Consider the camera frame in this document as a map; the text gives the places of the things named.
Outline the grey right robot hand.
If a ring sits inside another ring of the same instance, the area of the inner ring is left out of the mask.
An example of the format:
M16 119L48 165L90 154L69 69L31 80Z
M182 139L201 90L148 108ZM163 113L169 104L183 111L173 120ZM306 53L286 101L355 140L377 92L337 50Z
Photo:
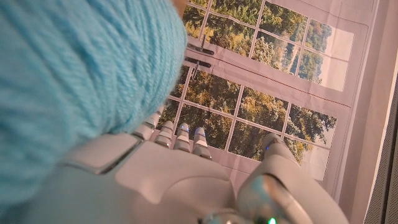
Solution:
M205 132L159 113L132 134L105 134L69 152L38 194L2 223L346 223L327 191L276 134L265 157L234 191L208 150Z

